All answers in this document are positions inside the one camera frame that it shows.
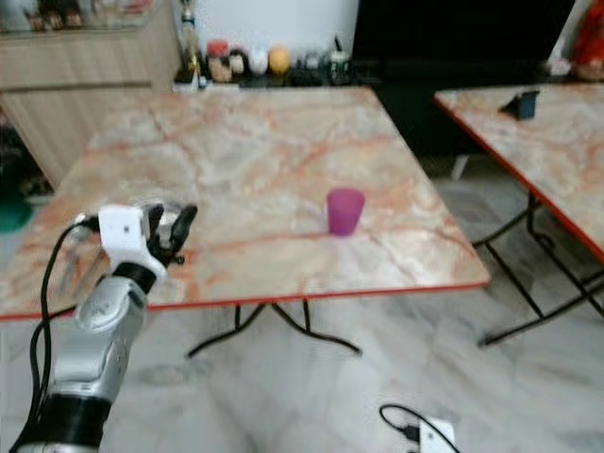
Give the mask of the green storage bin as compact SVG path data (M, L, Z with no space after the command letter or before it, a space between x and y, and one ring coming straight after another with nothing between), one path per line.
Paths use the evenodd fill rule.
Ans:
M0 174L0 232L8 233L22 227L33 209L26 202L22 185L27 179L26 165L11 165Z

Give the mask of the red lidded glass jar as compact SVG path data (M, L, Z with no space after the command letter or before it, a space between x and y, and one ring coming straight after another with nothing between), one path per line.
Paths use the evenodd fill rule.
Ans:
M233 70L230 69L228 55L229 43L226 40L214 39L207 42L207 65L212 82L232 82Z

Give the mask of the light wooden cabinet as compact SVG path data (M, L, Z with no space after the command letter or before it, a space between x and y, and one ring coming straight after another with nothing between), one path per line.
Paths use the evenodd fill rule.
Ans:
M4 33L3 112L57 187L117 104L172 90L178 9L156 3L129 25Z

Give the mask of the purple plastic cup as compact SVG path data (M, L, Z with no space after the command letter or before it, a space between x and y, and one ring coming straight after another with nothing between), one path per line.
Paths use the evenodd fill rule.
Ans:
M366 195L354 187L336 187L327 195L327 230L337 237L353 236L365 208Z

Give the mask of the gold trophy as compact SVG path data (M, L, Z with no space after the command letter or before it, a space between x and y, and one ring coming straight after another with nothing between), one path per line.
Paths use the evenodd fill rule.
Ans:
M203 82L200 64L200 41L197 31L197 8L194 0L178 0L181 5L178 17L178 39L181 44L181 66L174 77L177 93L198 91Z

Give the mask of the dark phone stand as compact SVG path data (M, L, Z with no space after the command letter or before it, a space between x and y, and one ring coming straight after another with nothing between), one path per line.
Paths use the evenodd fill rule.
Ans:
M516 121L529 121L536 116L538 109L539 90L527 90L515 94L508 103L502 105L500 112L510 116Z

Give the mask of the yellow orange egg toy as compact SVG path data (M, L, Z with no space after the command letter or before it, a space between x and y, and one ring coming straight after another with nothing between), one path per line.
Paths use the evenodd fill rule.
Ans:
M269 74L273 76L285 76L290 72L290 49L284 46L284 44L275 44L275 46L269 48L267 60Z

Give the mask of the white blue egg toy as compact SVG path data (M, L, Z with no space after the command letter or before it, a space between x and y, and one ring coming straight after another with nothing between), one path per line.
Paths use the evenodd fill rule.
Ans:
M266 75L269 69L269 51L264 47L249 49L247 55L247 72L255 76Z

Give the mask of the black television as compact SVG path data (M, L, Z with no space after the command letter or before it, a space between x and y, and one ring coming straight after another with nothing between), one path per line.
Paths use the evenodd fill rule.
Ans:
M359 0L351 56L361 60L543 60L575 3Z

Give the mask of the black white egg toy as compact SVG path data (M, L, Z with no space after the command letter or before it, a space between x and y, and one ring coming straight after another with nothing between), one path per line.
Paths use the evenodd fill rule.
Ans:
M247 68L247 53L242 48L230 49L226 57L232 79L242 79L250 73Z

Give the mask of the black metal table leg frame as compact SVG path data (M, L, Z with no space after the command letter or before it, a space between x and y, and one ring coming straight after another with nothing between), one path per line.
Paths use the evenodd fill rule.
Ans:
M247 315L244 315L244 306L238 305L233 308L232 327L225 329L224 332L208 337L207 340L199 342L193 348L186 351L184 358L186 360L197 357L203 350L209 349L212 346L223 344L238 335L242 335L251 324L255 323L260 318L260 315L265 311L271 311L277 318L284 321L286 327L292 328L298 335L305 336L311 340L321 342L321 344L336 344L342 348L348 349L351 353L362 357L363 349L344 337L336 335L327 335L327 333L316 331L313 326L313 316L311 316L310 300L302 299L301 302L301 321L298 321L294 316L290 315L283 307L283 303L263 303L263 305L254 305Z
M571 269L568 262L563 260L558 254L558 242L555 238L538 228L538 217L540 212L546 208L546 204L541 202L534 193L526 193L525 207L516 215L510 217L508 221L499 226L493 232L472 242L472 247L477 251L484 251L488 259L491 259L500 269L502 276L516 289L522 301L526 303L528 310L531 311L532 319L523 321L521 324L500 329L499 331L487 333L478 340L479 348L489 348L489 346L502 344L510 338L523 335L535 328L543 327L553 320L562 318L569 314L571 310L581 306L590 307L601 320L604 320L604 267L596 269L590 275L578 275L574 269ZM545 308L538 302L538 298L532 294L532 285L538 283L538 269L532 267L526 276L517 272L516 267L512 266L508 260L501 254L500 246L496 243L505 236L509 236L515 229L521 227L528 242L536 246L536 250L548 264L566 281L569 281L571 288L575 290L573 297L566 299L555 307Z

